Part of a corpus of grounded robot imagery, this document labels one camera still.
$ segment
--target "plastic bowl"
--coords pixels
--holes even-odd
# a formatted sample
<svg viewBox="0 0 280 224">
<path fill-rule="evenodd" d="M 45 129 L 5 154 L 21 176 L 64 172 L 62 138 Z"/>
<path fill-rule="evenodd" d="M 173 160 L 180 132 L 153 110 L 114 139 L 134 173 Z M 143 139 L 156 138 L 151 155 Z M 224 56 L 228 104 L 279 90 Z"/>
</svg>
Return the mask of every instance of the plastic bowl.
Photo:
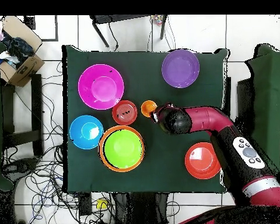
<svg viewBox="0 0 280 224">
<path fill-rule="evenodd" d="M 69 128 L 69 137 L 73 144 L 81 149 L 93 149 L 104 133 L 101 122 L 90 115 L 82 115 L 73 120 Z"/>
<path fill-rule="evenodd" d="M 130 125 L 137 118 L 136 105 L 129 100 L 121 100 L 112 109 L 112 117 L 117 124 Z"/>
<path fill-rule="evenodd" d="M 128 172 L 141 163 L 144 157 L 144 142 L 135 129 L 118 125 L 108 129 L 102 136 L 99 155 L 109 169 Z"/>
<path fill-rule="evenodd" d="M 175 88 L 190 86 L 197 79 L 199 70 L 195 54 L 184 49 L 169 53 L 162 64 L 164 80 Z"/>
<path fill-rule="evenodd" d="M 145 116 L 145 117 L 150 117 L 149 113 L 151 113 L 154 109 L 156 109 L 157 105 L 155 102 L 153 102 L 152 100 L 147 100 L 145 102 L 142 103 L 141 105 L 141 113 Z"/>
<path fill-rule="evenodd" d="M 185 155 L 185 167 L 195 178 L 205 180 L 219 173 L 221 166 L 211 143 L 194 144 Z"/>
<path fill-rule="evenodd" d="M 87 106 L 96 110 L 106 110 L 120 101 L 124 93 L 124 81 L 113 67 L 95 64 L 81 74 L 78 92 Z"/>
</svg>

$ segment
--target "floor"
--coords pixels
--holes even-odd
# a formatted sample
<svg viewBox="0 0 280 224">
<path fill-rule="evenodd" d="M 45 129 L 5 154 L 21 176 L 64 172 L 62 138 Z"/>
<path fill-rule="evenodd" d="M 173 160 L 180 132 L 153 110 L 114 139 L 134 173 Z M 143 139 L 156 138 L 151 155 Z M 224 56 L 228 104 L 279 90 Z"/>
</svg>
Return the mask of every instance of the floor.
<svg viewBox="0 0 280 224">
<path fill-rule="evenodd" d="M 254 48 L 260 43 L 270 43 L 280 50 L 280 15 L 170 15 L 170 25 L 166 23 L 166 37 L 160 40 L 160 26 L 153 25 L 153 35 L 151 33 L 151 24 L 149 17 L 125 20 L 111 23 L 115 38 L 118 40 L 119 48 L 117 51 L 169 51 L 174 48 L 189 48 L 199 53 L 212 53 L 218 48 L 228 48 L 230 57 L 227 66 L 227 75 L 232 79 L 231 93 L 231 118 L 234 120 L 237 114 L 236 106 L 236 85 L 237 82 L 250 77 L 248 67 L 244 61 L 252 58 Z M 60 75 L 57 71 L 61 70 L 61 46 L 63 44 L 73 45 L 85 51 L 113 51 L 116 42 L 114 41 L 107 24 L 99 25 L 99 29 L 108 41 L 110 48 L 106 48 L 92 27 L 92 21 L 89 16 L 57 16 L 55 23 L 54 16 L 36 16 L 35 32 L 44 40 L 42 46 L 36 54 L 45 61 L 44 66 L 39 70 L 43 78 L 49 78 L 53 75 Z M 55 76 L 44 79 L 45 83 L 62 83 L 61 76 Z M 17 93 L 25 104 L 31 108 L 31 85 L 28 83 L 25 87 L 17 87 Z M 48 84 L 43 87 L 43 93 L 55 104 L 53 119 L 62 126 L 62 86 Z M 52 103 L 44 99 L 52 108 Z M 44 139 L 52 130 L 50 125 L 50 111 L 44 104 Z M 19 97 L 15 95 L 15 129 L 16 132 L 27 131 L 31 129 L 31 113 Z M 52 135 L 52 140 L 44 141 L 45 149 L 54 144 L 61 144 L 62 137 Z M 32 157 L 32 145 L 25 144 L 18 146 L 19 151 L 13 158 Z M 44 157 L 42 165 L 53 159 L 53 152 L 48 152 Z M 40 205 L 37 202 L 35 192 L 37 191 L 31 177 L 21 179 L 16 189 L 15 210 L 18 219 L 24 219 L 26 222 L 33 216 L 33 204 Z M 101 193 L 94 193 L 93 199 L 101 198 Z M 233 205 L 232 197 L 226 194 L 212 193 L 174 193 L 169 195 L 169 201 L 175 201 L 179 204 L 169 203 L 167 214 L 169 224 L 178 224 L 194 215 L 198 215 L 210 209 L 221 207 L 222 205 Z M 42 219 L 35 220 L 33 224 L 48 224 L 48 218 L 53 216 L 56 211 L 55 206 L 48 205 L 41 211 Z M 109 219 L 108 212 L 105 212 L 103 219 Z M 62 208 L 55 213 L 55 218 L 50 224 L 78 224 L 68 209 Z"/>
</svg>

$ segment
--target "small red bowl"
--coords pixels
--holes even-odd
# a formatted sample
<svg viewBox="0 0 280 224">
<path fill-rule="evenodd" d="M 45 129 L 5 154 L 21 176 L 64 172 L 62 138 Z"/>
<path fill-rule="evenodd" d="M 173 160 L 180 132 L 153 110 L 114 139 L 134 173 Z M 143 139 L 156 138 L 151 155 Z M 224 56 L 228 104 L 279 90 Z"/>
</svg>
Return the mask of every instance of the small red bowl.
<svg viewBox="0 0 280 224">
<path fill-rule="evenodd" d="M 137 118 L 136 105 L 129 100 L 121 100 L 113 107 L 112 117 L 119 125 L 130 125 Z"/>
<path fill-rule="evenodd" d="M 185 167 L 195 178 L 206 180 L 219 173 L 221 166 L 211 143 L 194 144 L 185 155 Z"/>
</svg>

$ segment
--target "cardboard box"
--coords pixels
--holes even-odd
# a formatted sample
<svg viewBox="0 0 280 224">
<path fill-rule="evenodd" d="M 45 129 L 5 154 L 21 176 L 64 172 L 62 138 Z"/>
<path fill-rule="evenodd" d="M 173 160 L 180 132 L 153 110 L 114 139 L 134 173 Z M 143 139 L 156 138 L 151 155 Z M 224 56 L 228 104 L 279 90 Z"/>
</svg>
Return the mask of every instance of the cardboard box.
<svg viewBox="0 0 280 224">
<path fill-rule="evenodd" d="M 31 80 L 31 75 L 35 74 L 44 65 L 44 61 L 35 55 L 35 52 L 42 44 L 42 40 L 16 16 L 5 17 L 3 29 L 13 38 L 22 38 L 34 51 L 34 56 L 28 57 L 17 70 L 5 61 L 0 65 L 0 69 L 4 71 L 0 71 L 2 79 L 12 85 L 24 87 Z"/>
</svg>

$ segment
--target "magenta bowl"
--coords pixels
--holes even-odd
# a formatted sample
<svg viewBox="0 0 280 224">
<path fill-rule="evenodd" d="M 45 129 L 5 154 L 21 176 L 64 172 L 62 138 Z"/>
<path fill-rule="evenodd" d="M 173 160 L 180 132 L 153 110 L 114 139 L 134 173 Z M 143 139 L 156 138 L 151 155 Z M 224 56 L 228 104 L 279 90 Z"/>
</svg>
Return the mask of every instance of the magenta bowl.
<svg viewBox="0 0 280 224">
<path fill-rule="evenodd" d="M 124 93 L 124 81 L 113 67 L 95 64 L 81 74 L 78 92 L 87 106 L 96 110 L 106 110 L 120 101 Z"/>
</svg>

